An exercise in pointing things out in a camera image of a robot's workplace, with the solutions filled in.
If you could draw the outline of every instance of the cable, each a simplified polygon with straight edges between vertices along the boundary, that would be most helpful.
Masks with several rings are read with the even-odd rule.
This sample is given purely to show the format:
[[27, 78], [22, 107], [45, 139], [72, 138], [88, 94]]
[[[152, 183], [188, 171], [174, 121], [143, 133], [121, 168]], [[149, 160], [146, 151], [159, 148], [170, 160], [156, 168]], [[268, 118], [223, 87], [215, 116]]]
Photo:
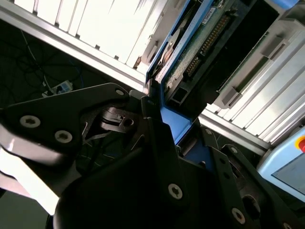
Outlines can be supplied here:
[[[32, 53], [32, 50], [31, 50], [31, 48], [30, 48], [30, 46], [29, 46], [29, 43], [28, 43], [26, 37], [24, 36], [23, 31], [22, 31], [22, 30], [20, 30], [20, 31], [21, 31], [21, 34], [22, 34], [22, 36], [23, 36], [23, 39], [24, 39], [25, 43], [27, 44], [27, 48], [28, 48], [28, 50], [29, 50], [29, 52], [30, 52], [32, 58], [34, 59], [34, 61], [35, 61], [35, 62], [37, 63], [37, 65], [38, 65], [38, 62], [37, 62], [37, 60], [36, 60], [34, 54]], [[56, 93], [54, 92], [54, 90], [50, 87], [50, 85], [49, 85], [49, 83], [48, 83], [48, 81], [47, 81], [47, 78], [46, 78], [46, 76], [45, 76], [43, 70], [41, 69], [41, 67], [40, 67], [39, 65], [38, 65], [38, 67], [39, 67], [39, 69], [40, 69], [40, 70], [42, 71], [42, 73], [43, 73], [43, 79], [44, 79], [44, 82], [46, 83], [46, 85], [47, 85], [49, 91], [52, 92], [53, 94], [56, 94]]]
[[86, 159], [89, 159], [90, 161], [92, 160], [91, 157], [88, 157], [88, 156], [85, 156], [85, 155], [78, 155], [78, 156], [84, 157], [84, 158], [86, 158]]
[[82, 78], [82, 75], [81, 75], [80, 70], [78, 69], [77, 66], [74, 65], [74, 63], [72, 62], [71, 59], [69, 59], [69, 62], [75, 67], [76, 71], [78, 72], [78, 74], [79, 74], [79, 76], [80, 76], [80, 78], [81, 78], [81, 88], [84, 88], [84, 80], [83, 80], [83, 78]]

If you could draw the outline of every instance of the white slatted panel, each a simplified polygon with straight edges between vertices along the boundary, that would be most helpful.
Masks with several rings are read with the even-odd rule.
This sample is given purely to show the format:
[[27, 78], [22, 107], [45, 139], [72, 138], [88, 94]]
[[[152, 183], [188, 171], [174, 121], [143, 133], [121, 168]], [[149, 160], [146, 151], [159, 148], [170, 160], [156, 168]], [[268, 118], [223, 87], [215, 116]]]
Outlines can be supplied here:
[[59, 28], [61, 30], [68, 31], [76, 1], [77, 0], [63, 1], [61, 13], [59, 15]]
[[167, 1], [183, 0], [15, 0], [15, 4], [33, 12], [92, 47], [133, 67], [144, 52], [147, 41], [162, 17]]
[[15, 0], [17, 6], [20, 6], [31, 13], [33, 12], [34, 2], [34, 0]]
[[37, 16], [54, 25], [61, 0], [39, 0]]

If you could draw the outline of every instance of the blue tape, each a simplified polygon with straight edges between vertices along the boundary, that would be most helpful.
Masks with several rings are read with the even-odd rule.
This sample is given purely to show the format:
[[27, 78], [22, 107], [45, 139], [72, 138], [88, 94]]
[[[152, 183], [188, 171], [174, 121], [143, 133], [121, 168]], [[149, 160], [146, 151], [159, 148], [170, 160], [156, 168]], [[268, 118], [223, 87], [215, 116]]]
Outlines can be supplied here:
[[281, 8], [288, 10], [293, 6], [295, 6], [299, 0], [272, 0], [272, 1]]

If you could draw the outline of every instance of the screw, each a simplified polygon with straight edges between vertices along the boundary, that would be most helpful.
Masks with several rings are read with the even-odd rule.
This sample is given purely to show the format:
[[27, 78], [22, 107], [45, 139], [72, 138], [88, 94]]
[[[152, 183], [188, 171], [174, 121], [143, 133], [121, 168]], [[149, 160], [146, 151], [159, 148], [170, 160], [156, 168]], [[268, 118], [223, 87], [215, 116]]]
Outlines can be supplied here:
[[170, 184], [168, 186], [168, 191], [171, 194], [172, 197], [175, 199], [181, 199], [182, 198], [182, 190], [181, 188], [176, 184]]
[[208, 135], [212, 135], [212, 132], [209, 129], [205, 129], [205, 131]]
[[284, 223], [283, 225], [285, 229], [292, 229], [292, 227], [288, 223]]
[[231, 150], [233, 153], [237, 154], [237, 150], [235, 148], [231, 147]]
[[21, 117], [19, 121], [20, 124], [26, 128], [36, 128], [40, 126], [41, 123], [39, 118], [32, 115], [25, 115]]
[[232, 214], [234, 218], [240, 223], [244, 224], [246, 222], [246, 219], [244, 218], [243, 213], [237, 209], [237, 208], [232, 208]]
[[199, 164], [200, 164], [203, 168], [205, 168], [205, 161], [201, 161]]
[[72, 141], [72, 134], [65, 130], [59, 130], [55, 133], [55, 139], [60, 143], [69, 143]]
[[115, 92], [116, 92], [117, 94], [119, 94], [119, 95], [124, 95], [124, 92], [122, 92], [122, 91], [119, 90], [119, 89], [116, 89]]

